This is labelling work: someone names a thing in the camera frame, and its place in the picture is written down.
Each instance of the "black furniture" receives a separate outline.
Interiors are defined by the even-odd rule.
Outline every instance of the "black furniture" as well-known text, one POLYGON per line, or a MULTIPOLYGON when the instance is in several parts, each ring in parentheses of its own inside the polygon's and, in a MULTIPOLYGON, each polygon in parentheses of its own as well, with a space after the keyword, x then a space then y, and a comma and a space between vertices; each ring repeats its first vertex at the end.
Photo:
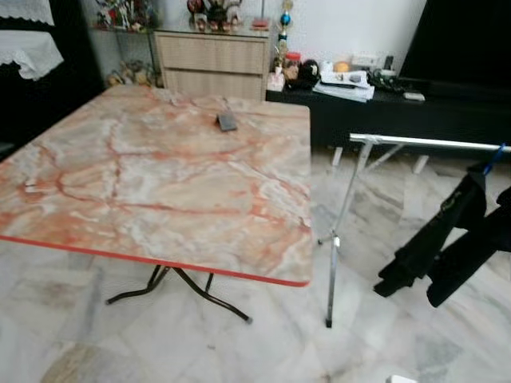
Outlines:
MULTIPOLYGON (((506 103, 426 97, 408 101, 400 94, 376 91, 367 103, 312 91, 267 91, 267 101, 308 106, 311 144, 349 148, 349 133, 381 134, 481 144, 511 142, 511 108, 506 103)), ((408 152, 437 154, 430 148, 408 152)), ((480 152, 449 150, 446 154, 480 158, 480 152)))
POLYGON ((49 32, 64 58, 38 81, 24 80, 18 65, 0 65, 3 99, 0 160, 44 132, 104 90, 79 0, 50 0, 55 26, 23 19, 0 19, 2 30, 49 32))

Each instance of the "folding table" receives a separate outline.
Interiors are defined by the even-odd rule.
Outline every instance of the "folding table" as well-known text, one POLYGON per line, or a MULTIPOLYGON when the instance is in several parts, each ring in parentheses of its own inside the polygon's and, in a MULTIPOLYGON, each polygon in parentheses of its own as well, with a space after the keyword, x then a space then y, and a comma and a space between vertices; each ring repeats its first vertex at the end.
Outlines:
POLYGON ((311 278, 308 108, 113 87, 0 164, 0 239, 172 268, 196 293, 214 274, 311 278), (218 113, 237 130, 221 132, 218 113), (198 287, 184 269, 210 273, 198 287))

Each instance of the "white wall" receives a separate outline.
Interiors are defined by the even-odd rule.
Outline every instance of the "white wall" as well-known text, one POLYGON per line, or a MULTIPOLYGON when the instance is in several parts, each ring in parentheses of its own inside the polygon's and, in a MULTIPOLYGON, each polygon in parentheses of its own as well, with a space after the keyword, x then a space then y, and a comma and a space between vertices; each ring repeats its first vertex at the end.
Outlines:
MULTIPOLYGON (((160 0, 165 21, 188 17, 185 0, 160 0)), ((303 58, 346 60, 353 53, 395 56, 401 69, 426 0, 295 0, 289 48, 303 58)), ((243 14, 259 15, 261 0, 244 0, 243 14)), ((266 17, 278 20, 282 0, 267 0, 266 17)))

